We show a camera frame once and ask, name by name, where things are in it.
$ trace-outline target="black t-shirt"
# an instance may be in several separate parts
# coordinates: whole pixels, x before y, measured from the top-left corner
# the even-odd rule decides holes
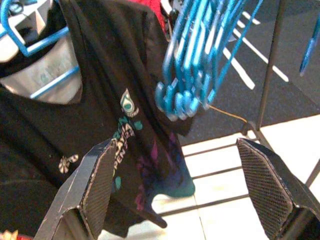
[[[125,0],[60,4],[81,70],[81,100],[51,104],[0,89],[0,196],[4,183],[17,180],[46,180],[58,188],[92,146],[114,138],[105,229],[125,237],[144,219],[165,227],[151,207],[153,197],[191,196],[195,187],[176,135],[185,135],[192,120],[171,122],[154,101],[167,48],[157,17]],[[1,228],[6,224],[0,220]]]

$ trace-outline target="clothing rack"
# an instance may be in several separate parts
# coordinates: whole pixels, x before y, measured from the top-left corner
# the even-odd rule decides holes
[[[270,81],[271,81],[271,76],[273,74],[272,68],[273,68],[273,65],[274,65],[275,59],[276,59],[277,48],[278,48],[279,37],[280,37],[281,28],[282,28],[286,3],[287,3],[287,0],[280,0],[279,5],[278,5],[278,9],[277,9],[277,15],[276,15],[274,29],[273,29],[272,42],[271,42],[270,53],[269,53],[269,57],[268,57],[268,64],[267,64],[267,68],[266,68],[266,73],[265,73],[265,77],[264,77],[263,91],[262,91],[262,97],[261,97],[261,101],[260,101],[259,115],[258,115],[257,121],[256,122],[248,121],[243,125],[243,127],[241,129],[241,133],[243,136],[246,136],[248,131],[253,131],[256,138],[251,139],[251,140],[252,141],[259,141],[262,145],[269,148],[270,150],[273,150],[273,149],[270,146],[269,142],[267,141],[266,137],[261,132],[261,126],[263,123],[264,114],[265,114],[265,110],[266,110],[268,93],[269,93],[269,88],[270,88]],[[230,148],[235,145],[236,145],[235,143],[228,144],[228,145],[220,146],[217,148],[208,149],[206,151],[200,151],[200,152],[188,154],[188,155],[185,155],[185,157],[190,157],[190,156],[194,156],[194,155],[198,155],[198,154],[203,154],[203,153],[207,153],[207,152],[213,152],[216,150]],[[209,176],[213,176],[213,175],[217,175],[217,174],[222,174],[222,173],[227,173],[227,172],[231,172],[231,171],[235,171],[235,170],[239,170],[239,169],[242,169],[242,166],[237,166],[237,167],[228,168],[228,169],[224,169],[224,170],[220,170],[220,171],[216,171],[216,172],[207,173],[207,174],[200,175],[200,176],[195,176],[192,179],[194,180],[194,179],[205,178],[205,177],[209,177]],[[308,187],[311,186],[311,184],[313,183],[315,178],[318,176],[319,172],[320,172],[320,159],[319,159],[318,163],[316,164],[316,166],[314,167],[313,171],[311,172],[308,180],[306,181],[306,185]],[[201,208],[205,208],[205,207],[209,207],[209,206],[213,206],[213,205],[218,205],[218,204],[223,204],[223,203],[227,203],[227,202],[231,202],[231,201],[235,201],[235,200],[240,200],[240,199],[244,199],[244,198],[248,198],[248,197],[249,197],[249,194],[239,195],[239,196],[216,200],[216,201],[212,201],[212,202],[208,202],[208,203],[204,203],[204,204],[199,204],[199,205],[195,205],[195,206],[179,208],[176,210],[160,213],[159,215],[161,217],[170,216],[170,215],[184,213],[184,212],[191,211],[191,210],[201,209]]]

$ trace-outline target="white tile floor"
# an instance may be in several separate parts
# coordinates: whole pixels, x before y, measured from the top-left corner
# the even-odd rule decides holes
[[[261,131],[289,169],[305,182],[320,158],[320,115],[263,127]],[[241,137],[212,139],[184,146],[185,155],[234,144]],[[185,158],[192,177],[241,165],[235,146]],[[241,169],[194,180],[192,197],[174,199],[158,195],[152,203],[157,213],[204,204],[248,193]],[[310,187],[320,201],[320,175]],[[129,229],[128,240],[267,240],[249,198],[164,217],[162,229],[149,221]],[[103,231],[99,240],[122,238]]]

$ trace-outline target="stack of hangers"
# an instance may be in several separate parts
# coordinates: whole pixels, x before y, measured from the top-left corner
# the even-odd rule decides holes
[[[171,121],[193,117],[199,105],[207,110],[212,104],[263,0],[258,1],[227,63],[219,68],[223,50],[247,2],[184,1],[162,65],[164,82],[159,82],[155,90],[157,107]]]

